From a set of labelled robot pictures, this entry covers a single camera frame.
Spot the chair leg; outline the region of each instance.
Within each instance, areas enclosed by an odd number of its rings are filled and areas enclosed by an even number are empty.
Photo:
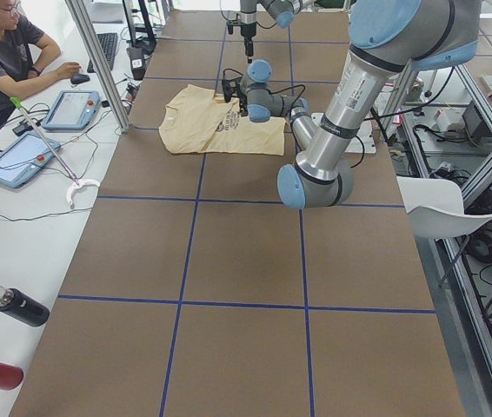
[[[458,250],[458,252],[455,255],[455,258],[450,263],[449,267],[447,268],[447,270],[439,280],[439,288],[442,287],[443,283],[447,280],[447,277],[449,276],[450,272],[455,268],[458,258],[460,258],[461,255],[464,253],[464,249],[466,248],[466,245],[469,244],[469,242],[470,242],[470,236],[469,235],[464,236],[464,241],[462,242],[461,248]]]

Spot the man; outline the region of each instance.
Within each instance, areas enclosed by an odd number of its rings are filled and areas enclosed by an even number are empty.
[[[21,16],[18,7],[15,0],[0,0],[0,127],[14,110],[10,97],[23,100],[80,70],[79,63],[63,63],[42,74],[61,50],[50,36]],[[41,50],[35,62],[30,43]]]

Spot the man's arm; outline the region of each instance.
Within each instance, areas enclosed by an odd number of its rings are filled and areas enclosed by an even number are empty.
[[[39,58],[34,62],[34,68],[39,72],[45,70],[47,66],[61,55],[58,44],[47,34],[41,36],[36,46],[41,50]]]
[[[15,81],[10,76],[0,76],[0,91],[8,97],[24,100],[43,91],[57,81],[68,79],[81,69],[79,63],[63,63],[57,69],[28,80]]]

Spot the white desk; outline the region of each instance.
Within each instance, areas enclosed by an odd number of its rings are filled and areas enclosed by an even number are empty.
[[[96,26],[97,33],[116,31],[120,34],[122,25]],[[50,69],[64,61],[78,61],[83,71],[88,64],[88,54],[83,50],[83,44],[77,30],[67,39],[63,46],[63,54],[50,66]],[[131,75],[130,61],[126,55],[126,45],[121,41],[115,67],[112,71],[115,82],[125,78],[124,73]],[[96,74],[90,74],[88,83],[80,84],[76,89],[94,89],[104,94]],[[119,91],[124,92],[126,83],[119,83]],[[63,80],[44,92],[23,101],[26,108],[35,103],[54,102],[58,92],[71,89],[69,80]],[[107,111],[100,109],[95,123]],[[0,149],[6,148],[16,137],[10,124],[0,131]],[[74,134],[54,133],[47,136],[67,142]],[[110,159],[115,151],[119,130],[115,118],[108,114],[89,135],[98,143],[98,148],[85,178],[101,181],[107,171]],[[85,136],[77,142],[63,146],[60,151],[62,158],[81,175],[90,160],[95,144]],[[49,168],[61,169],[60,163],[53,159]],[[0,213],[10,218],[31,218],[48,213],[70,211],[65,195],[71,180],[56,171],[43,170],[30,183],[21,189],[5,189],[0,186]],[[97,188],[86,187],[74,195],[76,209],[86,209],[93,206]],[[52,308],[63,282],[66,270],[78,240],[87,222],[89,211],[47,217],[32,222],[7,222],[0,218],[0,285],[19,288],[31,297],[39,300],[48,308]],[[0,313],[0,361],[21,367],[27,371],[37,343],[44,327],[32,328],[6,314]],[[0,390],[0,417],[9,414],[19,392]]]

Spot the black mouse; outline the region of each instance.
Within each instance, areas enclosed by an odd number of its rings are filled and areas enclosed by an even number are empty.
[[[78,84],[81,84],[81,83],[86,83],[89,80],[90,80],[90,76],[87,76],[85,74],[82,74],[81,72],[78,72],[77,74],[73,75],[70,78],[70,82],[73,85],[78,85]]]

